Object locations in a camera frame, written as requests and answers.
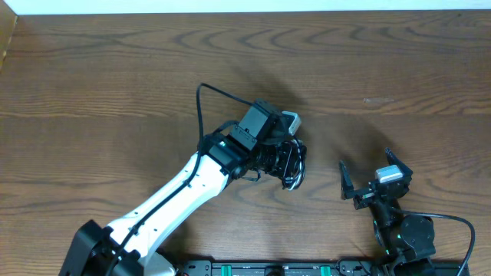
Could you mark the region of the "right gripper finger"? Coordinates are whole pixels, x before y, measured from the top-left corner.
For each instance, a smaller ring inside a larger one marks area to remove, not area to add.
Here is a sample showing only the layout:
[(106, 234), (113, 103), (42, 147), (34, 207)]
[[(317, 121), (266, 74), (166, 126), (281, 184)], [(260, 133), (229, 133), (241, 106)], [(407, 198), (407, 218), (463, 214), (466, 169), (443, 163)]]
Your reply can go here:
[(399, 160), (390, 148), (387, 147), (385, 149), (385, 155), (387, 157), (388, 163), (390, 165), (397, 166), (399, 170), (403, 173), (404, 177), (409, 177), (413, 175), (413, 171), (405, 163)]
[(348, 169), (342, 160), (339, 161), (338, 166), (341, 174), (341, 198), (352, 199), (354, 197), (354, 186), (349, 176)]

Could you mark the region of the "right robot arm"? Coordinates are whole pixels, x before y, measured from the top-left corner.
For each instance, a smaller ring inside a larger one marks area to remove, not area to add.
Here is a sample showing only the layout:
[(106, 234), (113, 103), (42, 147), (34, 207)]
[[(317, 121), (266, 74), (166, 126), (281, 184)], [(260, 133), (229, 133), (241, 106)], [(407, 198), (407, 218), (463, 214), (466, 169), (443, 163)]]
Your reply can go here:
[(406, 215), (398, 199), (409, 192), (413, 171), (388, 148), (388, 165), (375, 171), (367, 187), (355, 189), (346, 165), (340, 161), (341, 198), (352, 199), (354, 208), (368, 208), (373, 217), (374, 235), (386, 255), (372, 263), (372, 275), (435, 275), (430, 256), (433, 220), (425, 215)]

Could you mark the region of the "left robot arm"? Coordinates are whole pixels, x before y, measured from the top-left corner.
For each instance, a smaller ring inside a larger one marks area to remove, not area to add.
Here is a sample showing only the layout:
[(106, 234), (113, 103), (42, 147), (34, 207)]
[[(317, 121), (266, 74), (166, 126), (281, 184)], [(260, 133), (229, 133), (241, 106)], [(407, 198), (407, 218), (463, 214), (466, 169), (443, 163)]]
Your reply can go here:
[(305, 145), (295, 133), (302, 121), (258, 99), (241, 121), (230, 120), (202, 136), (183, 169), (147, 201), (101, 227), (90, 220), (71, 242), (62, 275), (175, 275), (157, 249), (202, 204), (247, 172), (297, 189), (305, 177)]

